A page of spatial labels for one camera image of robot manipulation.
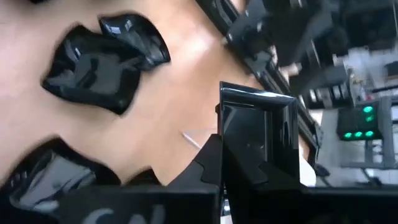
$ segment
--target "green led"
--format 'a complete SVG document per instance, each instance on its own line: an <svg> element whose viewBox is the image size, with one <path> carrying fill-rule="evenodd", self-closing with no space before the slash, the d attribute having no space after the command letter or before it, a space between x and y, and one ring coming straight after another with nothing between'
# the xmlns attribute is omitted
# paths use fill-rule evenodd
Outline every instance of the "green led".
<svg viewBox="0 0 398 224"><path fill-rule="evenodd" d="M353 133L346 133L344 135L344 138L351 138L351 137L353 137Z"/></svg>
<svg viewBox="0 0 398 224"><path fill-rule="evenodd" d="M366 122L370 122L370 121L373 121L373 120L374 120L374 116L373 115L366 117Z"/></svg>
<svg viewBox="0 0 398 224"><path fill-rule="evenodd" d="M355 137L359 138L359 137L361 137L361 136L362 136L362 132L361 132L361 131L358 131L358 132L357 132L357 133L355 133L354 135L355 135Z"/></svg>
<svg viewBox="0 0 398 224"><path fill-rule="evenodd" d="M370 112L372 112L372 110L373 110L373 107L372 107L372 106L366 106L365 108L363 108L363 111L364 111L365 113L370 113Z"/></svg>
<svg viewBox="0 0 398 224"><path fill-rule="evenodd" d="M368 132L365 133L365 136L366 137L372 137L373 134L374 134L373 131L368 131Z"/></svg>

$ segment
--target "wooden surface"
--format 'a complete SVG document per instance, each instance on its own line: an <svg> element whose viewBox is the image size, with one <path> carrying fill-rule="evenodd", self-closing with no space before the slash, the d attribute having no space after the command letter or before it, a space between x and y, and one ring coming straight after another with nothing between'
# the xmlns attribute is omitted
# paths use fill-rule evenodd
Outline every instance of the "wooden surface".
<svg viewBox="0 0 398 224"><path fill-rule="evenodd" d="M99 30L97 15L138 11L158 28L172 63L142 76L122 117L62 101L40 87L57 42L78 21ZM194 0L0 2L0 178L32 146L61 135L104 162L123 181L152 166L163 184L198 152L182 131L215 128L219 81L260 87L220 44L222 36Z"/></svg>

